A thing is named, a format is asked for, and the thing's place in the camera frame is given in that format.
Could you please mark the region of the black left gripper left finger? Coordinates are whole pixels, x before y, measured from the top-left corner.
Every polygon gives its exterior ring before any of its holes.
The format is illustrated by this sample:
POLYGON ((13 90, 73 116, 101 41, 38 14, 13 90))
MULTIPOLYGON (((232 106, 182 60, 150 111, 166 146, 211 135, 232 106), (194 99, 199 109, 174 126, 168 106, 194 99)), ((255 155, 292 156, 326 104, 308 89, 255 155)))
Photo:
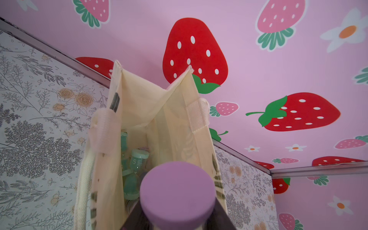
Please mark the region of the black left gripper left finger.
POLYGON ((150 221, 146 217, 141 207, 140 201, 134 206, 132 212, 126 219, 121 230, 149 230, 150 221))

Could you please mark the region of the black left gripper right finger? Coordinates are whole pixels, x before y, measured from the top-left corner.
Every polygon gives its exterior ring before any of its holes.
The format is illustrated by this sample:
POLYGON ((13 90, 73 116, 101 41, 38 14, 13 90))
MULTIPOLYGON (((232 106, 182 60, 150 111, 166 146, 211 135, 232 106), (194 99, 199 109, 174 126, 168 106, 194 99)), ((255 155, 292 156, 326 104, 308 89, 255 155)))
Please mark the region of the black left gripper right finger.
POLYGON ((215 199, 212 214, 205 223, 206 230, 236 230, 220 202, 215 199))

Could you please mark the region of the purple hourglass wide cap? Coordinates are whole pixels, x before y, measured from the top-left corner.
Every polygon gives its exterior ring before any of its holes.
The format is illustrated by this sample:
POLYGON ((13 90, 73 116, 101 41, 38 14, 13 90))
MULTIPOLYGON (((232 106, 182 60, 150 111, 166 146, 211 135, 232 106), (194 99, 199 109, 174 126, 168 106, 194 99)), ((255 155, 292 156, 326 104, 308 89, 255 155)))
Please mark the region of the purple hourglass wide cap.
POLYGON ((155 230, 202 230, 215 202, 213 179, 191 163, 154 167, 140 185, 140 204, 155 230))

